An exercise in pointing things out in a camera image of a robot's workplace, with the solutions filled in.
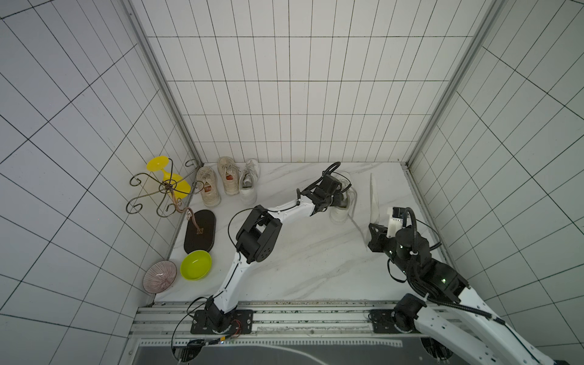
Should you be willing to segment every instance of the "white sneaker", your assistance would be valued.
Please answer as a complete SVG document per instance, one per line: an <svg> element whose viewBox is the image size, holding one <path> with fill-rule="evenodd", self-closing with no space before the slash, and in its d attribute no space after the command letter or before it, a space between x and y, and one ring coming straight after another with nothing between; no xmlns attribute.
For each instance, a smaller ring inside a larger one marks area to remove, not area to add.
<svg viewBox="0 0 584 365"><path fill-rule="evenodd" d="M197 180L203 182L203 188L201 190L201 197L203 198L203 203L209 207L216 207L221 202L221 196L219 195L219 190L217 190L217 175L213 169L207 166L203 166L197 171ZM197 189L200 188L200 183L197 183Z"/></svg>
<svg viewBox="0 0 584 365"><path fill-rule="evenodd" d="M244 171L239 178L239 193L241 201L249 206L252 206L258 198L256 184L259 179L259 162L256 159L250 159L245 164Z"/></svg>
<svg viewBox="0 0 584 365"><path fill-rule="evenodd" d="M227 195L239 194L239 168L231 157L221 157L217 162L217 169L221 180L223 180L223 189Z"/></svg>
<svg viewBox="0 0 584 365"><path fill-rule="evenodd" d="M351 175L349 175L349 173L345 171L341 172L341 174L345 176L346 179L338 174L335 174L335 177L339 179L339 181L341 182L341 189L344 189L349 185L348 179L351 178ZM343 200L341 201L340 207L330 207L328 209L331 212L330 216L331 221L333 223L343 224L347 220L349 216L349 209L354 204L354 194L350 192L351 190L347 190L346 192L343 193Z"/></svg>

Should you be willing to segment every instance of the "mounting plate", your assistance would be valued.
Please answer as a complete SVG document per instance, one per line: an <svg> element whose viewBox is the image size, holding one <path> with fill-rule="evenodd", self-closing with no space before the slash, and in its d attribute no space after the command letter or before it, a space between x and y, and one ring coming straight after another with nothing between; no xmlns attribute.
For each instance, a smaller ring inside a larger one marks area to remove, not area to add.
<svg viewBox="0 0 584 365"><path fill-rule="evenodd" d="M391 313L393 310L370 310L369 319L373 324L373 333L383 333L383 334L399 334L400 331L394 326L394 322L391 319ZM413 330L411 333L420 333L417 330Z"/></svg>
<svg viewBox="0 0 584 365"><path fill-rule="evenodd" d="M241 334L247 335L252 332L253 310L236 310L233 319L241 322ZM193 325L190 327L192 335L232 335L237 330L237 325L232 324L223 333L215 332L207 318L204 310L194 312Z"/></svg>

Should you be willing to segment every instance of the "yellow cup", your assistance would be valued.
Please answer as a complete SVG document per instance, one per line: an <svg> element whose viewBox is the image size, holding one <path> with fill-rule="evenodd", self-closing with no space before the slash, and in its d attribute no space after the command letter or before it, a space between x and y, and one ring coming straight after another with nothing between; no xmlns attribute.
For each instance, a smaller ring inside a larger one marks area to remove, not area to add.
<svg viewBox="0 0 584 365"><path fill-rule="evenodd" d="M164 180L171 180L171 183L176 183L177 181L182 180L182 176L177 173L173 173L172 176L170 173L164 170L164 167L168 165L168 157L166 156L158 156L153 158L148 162L146 165L146 169L151 172L155 171L162 171L164 174ZM182 180L175 186L175 196L179 199L184 199L190 193L190 185L187 183L186 180Z"/></svg>

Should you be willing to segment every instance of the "white tiled wall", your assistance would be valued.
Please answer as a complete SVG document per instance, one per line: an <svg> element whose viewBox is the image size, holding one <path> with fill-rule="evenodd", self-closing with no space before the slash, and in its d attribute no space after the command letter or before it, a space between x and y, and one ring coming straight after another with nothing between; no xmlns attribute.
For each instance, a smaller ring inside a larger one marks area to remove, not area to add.
<svg viewBox="0 0 584 365"><path fill-rule="evenodd" d="M205 161L403 161L490 1L131 0Z"/></svg>
<svg viewBox="0 0 584 365"><path fill-rule="evenodd" d="M462 274L571 363L584 358L583 6L509 1L411 166Z"/></svg>
<svg viewBox="0 0 584 365"><path fill-rule="evenodd" d="M187 145L117 0L0 3L1 362L117 364L179 218L128 182Z"/></svg>

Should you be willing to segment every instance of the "lime green bowl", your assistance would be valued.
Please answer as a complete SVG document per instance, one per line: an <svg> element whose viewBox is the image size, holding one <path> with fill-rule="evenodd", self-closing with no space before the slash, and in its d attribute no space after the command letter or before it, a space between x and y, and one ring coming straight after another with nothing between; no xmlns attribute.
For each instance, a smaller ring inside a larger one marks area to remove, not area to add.
<svg viewBox="0 0 584 365"><path fill-rule="evenodd" d="M180 274L186 280L200 280L211 270L211 255L205 250L193 251L180 264Z"/></svg>

